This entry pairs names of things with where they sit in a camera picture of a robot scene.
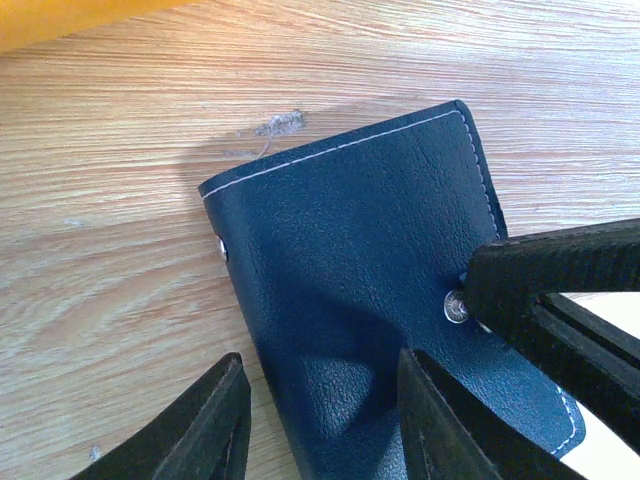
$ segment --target wood grain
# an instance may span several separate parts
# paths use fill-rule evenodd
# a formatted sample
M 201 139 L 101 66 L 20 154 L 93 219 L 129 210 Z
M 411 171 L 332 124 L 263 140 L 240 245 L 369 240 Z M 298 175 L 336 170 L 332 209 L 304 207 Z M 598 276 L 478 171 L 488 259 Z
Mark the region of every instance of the wood grain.
M 272 115 L 307 126 L 269 153 L 461 98 L 522 234 L 640 216 L 639 91 L 634 0 L 210 1 L 0 56 L 0 478 L 72 475 L 227 351 L 247 478 L 298 478 L 196 194 Z

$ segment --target orange object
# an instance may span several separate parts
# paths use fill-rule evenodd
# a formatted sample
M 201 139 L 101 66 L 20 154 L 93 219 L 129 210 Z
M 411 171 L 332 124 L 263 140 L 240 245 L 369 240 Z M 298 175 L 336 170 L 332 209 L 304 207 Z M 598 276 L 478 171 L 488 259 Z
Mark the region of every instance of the orange object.
M 0 0 L 0 52 L 188 0 Z

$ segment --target stitched edge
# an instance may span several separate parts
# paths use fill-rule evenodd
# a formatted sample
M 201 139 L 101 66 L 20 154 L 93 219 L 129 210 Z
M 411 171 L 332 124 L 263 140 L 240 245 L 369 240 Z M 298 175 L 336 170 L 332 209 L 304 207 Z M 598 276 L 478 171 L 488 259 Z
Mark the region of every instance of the stitched edge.
M 569 435 L 567 437 L 567 439 L 562 442 L 560 445 L 558 445 L 552 452 L 551 455 L 555 455 L 556 453 L 558 453 L 560 450 L 562 450 L 563 448 L 565 448 L 569 442 L 571 441 L 571 439 L 573 437 L 576 436 L 576 433 L 578 433 L 578 428 L 576 427 L 576 421 L 573 418 L 573 415 L 571 414 L 571 409 L 569 408 L 569 404 L 567 403 L 567 398 L 566 395 L 564 393 L 564 390 L 562 390 L 560 387 L 558 387 L 556 385 L 556 388 L 558 389 L 558 394 L 560 395 L 560 398 L 562 399 L 562 404 L 564 405 L 565 410 L 567 411 L 567 415 L 569 415 L 569 420 L 571 421 L 571 426 L 573 427 L 573 431 L 571 432 L 571 435 Z
M 232 180 L 230 182 L 225 183 L 224 185 L 221 185 L 219 187 L 214 188 L 213 190 L 208 192 L 206 195 L 204 195 L 202 197 L 202 200 L 205 200 L 210 195 L 213 195 L 214 193 L 217 193 L 217 192 L 219 192 L 221 190 L 224 190 L 225 188 L 229 188 L 231 185 L 235 185 L 237 183 L 244 182 L 246 180 L 249 180 L 250 178 L 259 177 L 261 175 L 266 175 L 267 173 L 275 172 L 276 170 L 280 170 L 281 168 L 289 167 L 291 165 L 295 165 L 296 163 L 300 163 L 300 162 L 304 162 L 306 160 L 310 160 L 312 158 L 320 157 L 320 156 L 324 155 L 325 153 L 335 152 L 335 151 L 338 151 L 338 150 L 342 150 L 343 148 L 351 147 L 352 145 L 358 145 L 360 143 L 368 142 L 369 140 L 372 140 L 374 138 L 384 137 L 384 136 L 390 135 L 392 133 L 400 132 L 402 130 L 407 130 L 407 129 L 413 128 L 413 127 L 415 127 L 417 125 L 422 125 L 422 124 L 425 124 L 425 123 L 432 122 L 433 120 L 438 120 L 439 118 L 447 117 L 447 116 L 449 116 L 451 114 L 454 114 L 454 113 L 457 113 L 458 115 L 460 115 L 460 118 L 462 119 L 462 124 L 464 125 L 464 128 L 467 130 L 467 135 L 469 136 L 469 142 L 471 143 L 471 149 L 473 151 L 473 158 L 475 159 L 476 168 L 478 169 L 478 175 L 480 176 L 480 184 L 482 185 L 484 197 L 487 200 L 487 208 L 489 210 L 489 216 L 491 217 L 491 222 L 493 224 L 493 228 L 496 231 L 496 238 L 499 239 L 500 238 L 500 233 L 498 232 L 498 226 L 496 225 L 496 217 L 493 214 L 493 210 L 491 209 L 491 201 L 489 199 L 489 195 L 487 195 L 487 186 L 484 183 L 484 175 L 482 175 L 482 169 L 480 168 L 480 158 L 478 157 L 476 144 L 475 144 L 475 141 L 473 140 L 473 136 L 471 135 L 471 130 L 469 128 L 469 124 L 467 123 L 467 118 L 465 117 L 465 115 L 460 110 L 457 110 L 457 109 L 456 110 L 450 110 L 448 112 L 442 113 L 440 115 L 436 115 L 434 117 L 426 118 L 424 120 L 420 120 L 419 122 L 414 122 L 414 123 L 411 123 L 409 125 L 405 125 L 404 127 L 394 128 L 392 130 L 387 130 L 386 132 L 378 133 L 376 135 L 371 135 L 369 137 L 360 138 L 360 139 L 354 140 L 352 142 L 343 143 L 342 145 L 338 145 L 337 147 L 328 148 L 328 149 L 323 150 L 321 152 L 317 152 L 317 153 L 314 153 L 314 154 L 311 154 L 311 155 L 307 155 L 305 157 L 297 158 L 297 159 L 292 160 L 290 162 L 285 162 L 285 163 L 283 163 L 281 165 L 276 165 L 275 167 L 267 168 L 265 170 L 261 170 L 261 171 L 256 172 L 256 173 L 252 173 L 251 175 L 247 175 L 245 177 L 238 178 L 236 180 Z M 573 427 L 573 431 L 571 432 L 571 435 L 569 435 L 569 437 L 567 437 L 567 439 L 564 442 L 562 442 L 560 445 L 558 445 L 558 447 L 556 447 L 555 450 L 553 450 L 551 452 L 552 455 L 556 454 L 557 452 L 559 452 L 560 450 L 565 448 L 567 446 L 567 444 L 571 441 L 571 439 L 573 439 L 573 437 L 575 437 L 576 433 L 578 432 L 578 429 L 576 428 L 576 422 L 575 422 L 575 420 L 573 418 L 573 415 L 571 414 L 571 409 L 569 408 L 569 405 L 567 404 L 567 400 L 565 398 L 564 392 L 560 387 L 556 387 L 556 388 L 558 389 L 558 394 L 560 395 L 560 398 L 562 399 L 562 403 L 564 405 L 564 408 L 567 411 L 567 415 L 569 416 L 569 420 L 571 421 L 571 425 Z

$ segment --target navy blue leather case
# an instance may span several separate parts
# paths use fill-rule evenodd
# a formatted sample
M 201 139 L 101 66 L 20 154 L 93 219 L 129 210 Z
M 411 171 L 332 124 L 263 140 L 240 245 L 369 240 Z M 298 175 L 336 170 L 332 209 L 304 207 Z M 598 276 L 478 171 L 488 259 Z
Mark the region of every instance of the navy blue leather case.
M 242 165 L 200 193 L 303 478 L 406 478 L 401 347 L 556 456 L 583 440 L 574 400 L 477 322 L 444 316 L 473 250 L 507 236 L 462 102 Z

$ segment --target silver button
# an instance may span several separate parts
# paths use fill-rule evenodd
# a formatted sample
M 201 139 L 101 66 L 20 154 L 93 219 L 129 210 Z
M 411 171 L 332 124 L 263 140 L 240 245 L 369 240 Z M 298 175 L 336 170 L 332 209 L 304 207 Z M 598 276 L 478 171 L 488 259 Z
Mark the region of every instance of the silver button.
M 229 261 L 229 252 L 227 252 L 227 246 L 224 244 L 222 237 L 218 235 L 218 248 L 220 249 L 220 257 L 225 262 Z
M 467 307 L 464 306 L 462 299 L 460 290 L 451 290 L 444 297 L 444 316 L 452 323 L 464 323 L 469 318 Z

